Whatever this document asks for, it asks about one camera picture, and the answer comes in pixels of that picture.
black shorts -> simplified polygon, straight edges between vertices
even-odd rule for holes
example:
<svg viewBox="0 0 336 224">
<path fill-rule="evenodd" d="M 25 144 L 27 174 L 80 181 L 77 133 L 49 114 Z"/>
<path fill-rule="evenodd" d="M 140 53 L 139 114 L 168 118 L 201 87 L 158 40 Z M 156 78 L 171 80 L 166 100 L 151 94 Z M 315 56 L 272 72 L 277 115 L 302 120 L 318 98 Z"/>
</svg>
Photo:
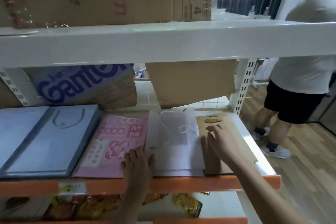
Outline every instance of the black shorts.
<svg viewBox="0 0 336 224">
<path fill-rule="evenodd" d="M 278 118 L 293 124 L 304 124 L 326 94 L 305 94 L 284 90 L 270 81 L 264 107 L 278 112 Z"/>
</svg>

gray sneaker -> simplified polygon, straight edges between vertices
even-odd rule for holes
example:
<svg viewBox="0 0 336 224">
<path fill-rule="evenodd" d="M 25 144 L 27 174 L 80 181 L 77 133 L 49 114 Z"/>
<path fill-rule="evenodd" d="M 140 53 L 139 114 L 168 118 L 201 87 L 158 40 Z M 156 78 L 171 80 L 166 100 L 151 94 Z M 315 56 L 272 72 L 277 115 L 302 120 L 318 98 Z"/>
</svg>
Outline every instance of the gray sneaker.
<svg viewBox="0 0 336 224">
<path fill-rule="evenodd" d="M 263 136 L 267 136 L 270 133 L 270 128 L 265 128 L 265 134 Z M 258 133 L 255 133 L 254 131 L 251 134 L 254 141 L 259 141 L 263 136 L 259 135 Z"/>
<path fill-rule="evenodd" d="M 265 156 L 275 157 L 275 158 L 282 158 L 286 159 L 289 158 L 292 154 L 291 151 L 285 149 L 284 147 L 278 146 L 275 152 L 271 152 L 266 146 L 260 148 Z"/>
</svg>

shelf label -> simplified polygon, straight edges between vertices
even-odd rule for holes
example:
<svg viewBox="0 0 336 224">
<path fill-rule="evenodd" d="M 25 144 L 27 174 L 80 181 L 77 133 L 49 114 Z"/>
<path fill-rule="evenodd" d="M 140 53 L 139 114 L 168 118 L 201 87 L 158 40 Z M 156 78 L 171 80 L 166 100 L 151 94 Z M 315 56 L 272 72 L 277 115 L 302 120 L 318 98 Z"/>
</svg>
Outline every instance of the shelf label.
<svg viewBox="0 0 336 224">
<path fill-rule="evenodd" d="M 85 182 L 71 182 L 58 184 L 58 194 L 59 195 L 85 195 L 86 194 L 86 184 Z"/>
</svg>

pink paper bag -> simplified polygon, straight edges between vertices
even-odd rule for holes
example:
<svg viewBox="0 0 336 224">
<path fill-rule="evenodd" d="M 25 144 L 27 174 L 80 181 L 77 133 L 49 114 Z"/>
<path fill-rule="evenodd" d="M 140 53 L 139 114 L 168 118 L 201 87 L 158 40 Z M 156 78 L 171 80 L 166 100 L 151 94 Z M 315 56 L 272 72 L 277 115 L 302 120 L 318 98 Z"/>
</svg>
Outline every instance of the pink paper bag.
<svg viewBox="0 0 336 224">
<path fill-rule="evenodd" d="M 74 177 L 122 178 L 120 163 L 131 149 L 144 147 L 148 114 L 107 114 L 99 124 Z"/>
</svg>

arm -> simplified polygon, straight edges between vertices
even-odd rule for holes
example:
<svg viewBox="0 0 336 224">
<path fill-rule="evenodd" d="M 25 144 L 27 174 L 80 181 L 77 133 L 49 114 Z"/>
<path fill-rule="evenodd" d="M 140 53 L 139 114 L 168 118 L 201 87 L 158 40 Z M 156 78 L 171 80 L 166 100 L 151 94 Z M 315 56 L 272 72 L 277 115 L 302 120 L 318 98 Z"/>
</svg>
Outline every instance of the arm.
<svg viewBox="0 0 336 224">
<path fill-rule="evenodd" d="M 210 145 L 237 176 L 263 224 L 309 224 L 241 154 L 227 128 L 210 126 L 207 130 Z"/>
<path fill-rule="evenodd" d="M 153 168 L 154 156 L 152 155 L 147 163 L 140 147 L 125 154 L 125 161 L 121 162 L 121 170 L 124 173 L 126 192 L 116 210 L 114 223 L 136 223 L 153 178 Z"/>
</svg>

